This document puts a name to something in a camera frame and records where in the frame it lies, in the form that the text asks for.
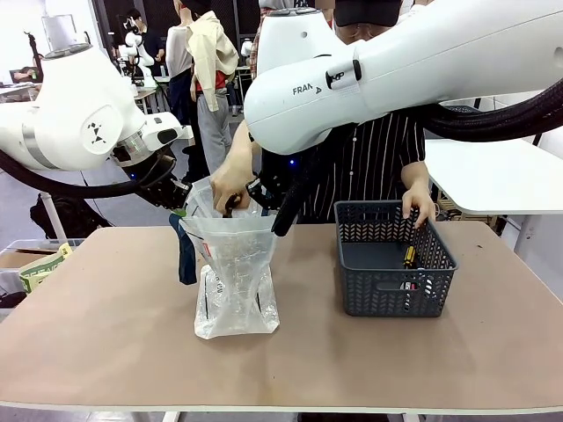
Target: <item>bag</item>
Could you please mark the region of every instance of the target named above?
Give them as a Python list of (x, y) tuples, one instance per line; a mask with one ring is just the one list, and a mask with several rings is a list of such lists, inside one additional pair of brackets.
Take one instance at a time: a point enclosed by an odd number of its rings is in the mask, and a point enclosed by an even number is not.
[[(91, 209), (85, 200), (51, 196), (67, 238), (84, 239), (101, 227), (112, 227), (112, 224)], [(29, 214), (33, 222), (45, 231), (47, 239), (56, 239), (55, 230), (40, 195), (37, 204), (30, 208)]]
[(181, 225), (208, 265), (201, 270), (194, 330), (209, 339), (271, 333), (280, 324), (270, 273), (275, 215), (252, 202), (223, 218), (208, 178), (194, 183)]

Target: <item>wooden tabletop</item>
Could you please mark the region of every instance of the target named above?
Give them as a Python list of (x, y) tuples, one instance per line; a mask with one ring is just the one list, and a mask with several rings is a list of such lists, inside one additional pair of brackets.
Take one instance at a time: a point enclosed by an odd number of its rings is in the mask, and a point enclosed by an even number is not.
[(563, 408), (563, 306), (484, 224), (439, 223), (459, 270), (442, 317), (347, 316), (334, 226), (272, 263), (272, 335), (194, 335), (167, 228), (94, 233), (0, 324), (0, 402), (149, 410), (514, 413)]

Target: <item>clear plastic bag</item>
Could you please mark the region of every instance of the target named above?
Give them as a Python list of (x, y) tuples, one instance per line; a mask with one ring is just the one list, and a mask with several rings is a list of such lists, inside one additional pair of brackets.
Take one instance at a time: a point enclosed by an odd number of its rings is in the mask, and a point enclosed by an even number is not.
[(280, 324), (269, 267), (274, 219), (261, 216), (256, 202), (223, 218), (213, 209), (208, 179), (194, 184), (181, 224), (208, 263), (194, 321), (198, 337), (271, 333)]

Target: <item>backpack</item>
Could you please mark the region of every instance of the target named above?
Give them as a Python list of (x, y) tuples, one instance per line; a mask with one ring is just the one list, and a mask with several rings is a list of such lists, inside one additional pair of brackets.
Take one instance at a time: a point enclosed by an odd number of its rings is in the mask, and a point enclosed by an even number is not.
[[(84, 239), (100, 227), (112, 227), (112, 224), (94, 211), (85, 200), (51, 196), (68, 239)], [(45, 231), (47, 239), (56, 239), (55, 230), (40, 195), (37, 204), (30, 208), (29, 214), (33, 222)]]

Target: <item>table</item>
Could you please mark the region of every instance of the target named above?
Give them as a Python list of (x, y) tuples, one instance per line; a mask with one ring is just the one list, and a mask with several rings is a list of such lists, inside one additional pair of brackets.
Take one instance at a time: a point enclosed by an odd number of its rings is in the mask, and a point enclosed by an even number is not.
[(143, 105), (143, 113), (149, 114), (147, 109), (147, 98), (150, 101), (150, 112), (154, 113), (157, 110), (156, 100), (153, 95), (157, 92), (155, 88), (137, 88), (137, 95), (135, 95), (135, 101), (141, 101)]
[(173, 230), (98, 230), (0, 324), (0, 404), (563, 410), (559, 300), (486, 225), (437, 227), (459, 263), (442, 317), (347, 316), (334, 226), (297, 226), (272, 262), (278, 331), (209, 341), (194, 335), (198, 287), (178, 282)]
[(40, 86), (40, 84), (16, 84), (14, 86), (11, 87), (7, 87), (7, 88), (0, 88), (0, 97), (5, 97), (8, 95), (16, 95), (22, 92), (25, 92), (28, 96), (30, 100), (33, 100), (32, 98), (32, 94), (30, 92), (30, 90), (36, 88)]
[(169, 84), (170, 83), (170, 77), (169, 76), (155, 76), (155, 81), (157, 81), (158, 84)]
[(473, 215), (525, 215), (515, 252), (522, 256), (539, 215), (563, 214), (563, 160), (522, 140), (426, 142), (432, 181)]

